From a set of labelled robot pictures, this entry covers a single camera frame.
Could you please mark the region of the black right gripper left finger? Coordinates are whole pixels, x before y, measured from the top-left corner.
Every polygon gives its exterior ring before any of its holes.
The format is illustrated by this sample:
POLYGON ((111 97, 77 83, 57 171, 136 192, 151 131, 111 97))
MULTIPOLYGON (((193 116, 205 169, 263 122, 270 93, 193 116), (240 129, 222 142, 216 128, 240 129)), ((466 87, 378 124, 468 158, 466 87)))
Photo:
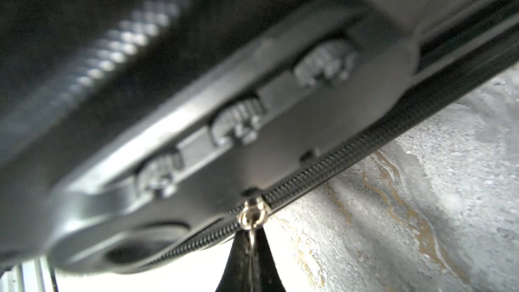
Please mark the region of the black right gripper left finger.
POLYGON ((235 234, 231 251, 216 292, 251 291, 249 277, 250 242, 247 231, 235 234))

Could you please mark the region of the black hard-shell suitcase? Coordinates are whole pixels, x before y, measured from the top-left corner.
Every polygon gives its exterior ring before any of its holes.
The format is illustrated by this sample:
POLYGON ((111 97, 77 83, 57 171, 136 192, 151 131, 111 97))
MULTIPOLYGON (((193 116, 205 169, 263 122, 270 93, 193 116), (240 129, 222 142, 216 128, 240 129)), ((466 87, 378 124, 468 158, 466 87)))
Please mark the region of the black hard-shell suitcase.
POLYGON ((1 271, 138 273, 518 59, 518 0, 1 0, 1 271))

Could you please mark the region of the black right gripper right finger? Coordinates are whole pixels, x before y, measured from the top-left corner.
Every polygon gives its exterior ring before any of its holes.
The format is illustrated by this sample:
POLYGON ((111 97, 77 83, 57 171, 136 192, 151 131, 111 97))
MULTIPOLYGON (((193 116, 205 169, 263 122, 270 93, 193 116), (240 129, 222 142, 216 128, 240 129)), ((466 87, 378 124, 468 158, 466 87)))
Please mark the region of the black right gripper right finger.
POLYGON ((251 237, 251 291, 285 292, 265 230, 259 228, 251 237))

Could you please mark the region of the silver zipper pull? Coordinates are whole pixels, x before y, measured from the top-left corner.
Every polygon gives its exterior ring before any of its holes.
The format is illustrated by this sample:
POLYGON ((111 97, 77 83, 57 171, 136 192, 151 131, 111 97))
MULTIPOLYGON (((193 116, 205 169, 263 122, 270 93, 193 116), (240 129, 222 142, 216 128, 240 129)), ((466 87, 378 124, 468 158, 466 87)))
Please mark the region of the silver zipper pull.
POLYGON ((240 228, 247 233, 249 247, 247 253, 252 255, 257 246, 256 232, 268 221, 272 213, 271 207, 262 196, 253 197, 245 201, 242 210, 237 216, 240 228))

